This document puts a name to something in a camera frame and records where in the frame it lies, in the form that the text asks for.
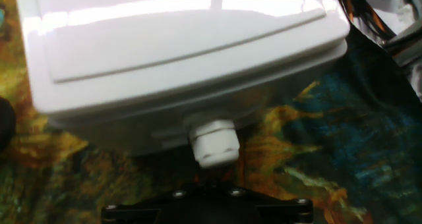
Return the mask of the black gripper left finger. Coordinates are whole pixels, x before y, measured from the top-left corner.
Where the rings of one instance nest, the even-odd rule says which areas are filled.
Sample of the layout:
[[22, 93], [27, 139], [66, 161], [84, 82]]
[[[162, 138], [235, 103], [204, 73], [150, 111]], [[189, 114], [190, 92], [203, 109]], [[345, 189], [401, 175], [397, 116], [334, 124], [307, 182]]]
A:
[[178, 201], [197, 196], [203, 190], [203, 184], [183, 184], [175, 190], [135, 204], [110, 204], [101, 210], [101, 223], [154, 223], [164, 208]]

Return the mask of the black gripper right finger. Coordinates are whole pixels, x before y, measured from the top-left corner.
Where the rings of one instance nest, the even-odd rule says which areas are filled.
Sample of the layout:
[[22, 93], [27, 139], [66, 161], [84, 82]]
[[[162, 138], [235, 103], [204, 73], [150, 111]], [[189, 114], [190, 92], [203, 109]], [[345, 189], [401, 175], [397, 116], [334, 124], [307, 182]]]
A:
[[246, 214], [258, 214], [263, 223], [313, 223], [313, 202], [306, 198], [279, 200], [234, 184], [211, 184], [207, 191], [235, 201]]

